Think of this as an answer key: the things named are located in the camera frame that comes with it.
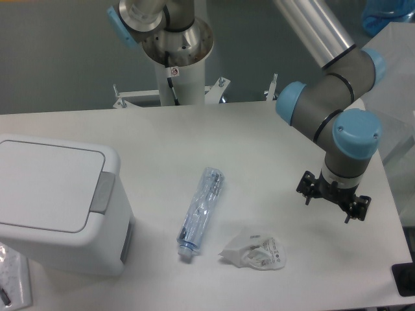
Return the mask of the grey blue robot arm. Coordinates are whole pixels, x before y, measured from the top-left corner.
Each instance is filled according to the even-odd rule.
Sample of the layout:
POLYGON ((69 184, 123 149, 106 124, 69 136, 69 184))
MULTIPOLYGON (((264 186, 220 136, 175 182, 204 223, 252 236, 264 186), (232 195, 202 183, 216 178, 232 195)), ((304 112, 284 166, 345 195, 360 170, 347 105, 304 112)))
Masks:
MULTIPOLYGON (((352 104, 382 79, 385 61, 373 49, 359 49, 323 1, 276 1, 276 7, 324 72, 314 86, 289 84, 276 100, 277 114, 326 153, 319 176, 306 172, 297 191, 364 220, 371 199, 355 192, 382 129, 373 113, 352 104)), ((152 60, 162 105, 208 101, 204 62, 213 32, 195 16, 193 1, 119 1, 107 15, 118 37, 141 45, 152 60)))

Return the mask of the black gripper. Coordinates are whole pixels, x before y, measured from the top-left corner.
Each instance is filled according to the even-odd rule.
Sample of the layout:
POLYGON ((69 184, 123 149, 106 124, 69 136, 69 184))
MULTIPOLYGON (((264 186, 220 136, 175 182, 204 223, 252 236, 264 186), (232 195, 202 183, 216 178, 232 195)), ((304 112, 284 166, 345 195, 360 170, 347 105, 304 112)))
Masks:
POLYGON ((344 221, 347 224, 351 219, 364 221, 372 198, 355 194, 357 187, 339 188, 336 181, 328 182, 320 173, 317 181, 309 171, 305 171, 296 192, 305 198, 305 204, 309 205, 313 198, 322 198, 335 205, 338 205, 346 214, 344 221))

